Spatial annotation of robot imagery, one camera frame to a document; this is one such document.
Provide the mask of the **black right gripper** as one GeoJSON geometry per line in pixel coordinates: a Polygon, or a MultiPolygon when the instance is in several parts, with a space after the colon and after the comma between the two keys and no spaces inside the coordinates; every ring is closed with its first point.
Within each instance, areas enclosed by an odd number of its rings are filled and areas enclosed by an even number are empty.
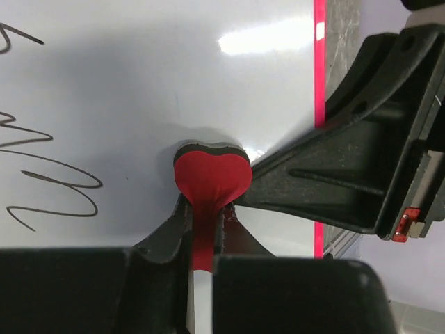
{"type": "Polygon", "coordinates": [[[385,241],[444,220],[444,2],[403,6],[405,28],[365,39],[325,123],[256,164],[238,205],[385,241]]]}

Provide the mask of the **red bone-shaped eraser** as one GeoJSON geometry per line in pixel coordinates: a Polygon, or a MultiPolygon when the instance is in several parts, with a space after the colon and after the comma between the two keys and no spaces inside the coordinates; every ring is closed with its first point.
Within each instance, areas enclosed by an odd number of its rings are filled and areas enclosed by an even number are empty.
{"type": "Polygon", "coordinates": [[[175,152],[173,169],[177,188],[193,208],[192,268],[211,272],[217,218],[250,187],[249,157],[229,143],[188,142],[175,152]]]}

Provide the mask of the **red-framed whiteboard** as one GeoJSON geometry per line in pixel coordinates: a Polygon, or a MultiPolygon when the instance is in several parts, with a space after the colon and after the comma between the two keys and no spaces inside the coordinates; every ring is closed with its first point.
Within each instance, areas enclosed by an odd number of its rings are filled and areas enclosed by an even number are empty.
{"type": "Polygon", "coordinates": [[[187,141],[321,118],[324,1],[1,2],[1,332],[111,333],[187,141]]]}

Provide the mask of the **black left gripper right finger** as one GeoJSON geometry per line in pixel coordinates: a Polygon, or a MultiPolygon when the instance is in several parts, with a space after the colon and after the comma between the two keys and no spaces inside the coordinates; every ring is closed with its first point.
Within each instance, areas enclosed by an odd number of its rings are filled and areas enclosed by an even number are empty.
{"type": "Polygon", "coordinates": [[[276,257],[233,205],[216,225],[214,333],[396,333],[385,290],[357,260],[276,257]]]}

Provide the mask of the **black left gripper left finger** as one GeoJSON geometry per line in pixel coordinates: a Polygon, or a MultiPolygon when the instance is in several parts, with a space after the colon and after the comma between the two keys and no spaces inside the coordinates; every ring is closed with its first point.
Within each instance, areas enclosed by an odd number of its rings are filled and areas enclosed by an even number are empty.
{"type": "Polygon", "coordinates": [[[2,333],[184,333],[191,206],[131,247],[1,250],[2,333]]]}

